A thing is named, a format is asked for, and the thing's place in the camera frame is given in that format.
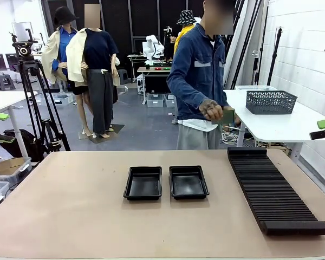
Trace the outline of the person's right hand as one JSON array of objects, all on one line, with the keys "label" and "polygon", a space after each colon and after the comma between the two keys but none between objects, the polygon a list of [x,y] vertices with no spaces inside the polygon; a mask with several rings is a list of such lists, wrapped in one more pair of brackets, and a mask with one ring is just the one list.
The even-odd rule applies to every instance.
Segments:
[{"label": "person's right hand", "polygon": [[223,117],[222,107],[214,100],[205,99],[199,106],[202,115],[210,121],[219,121]]}]

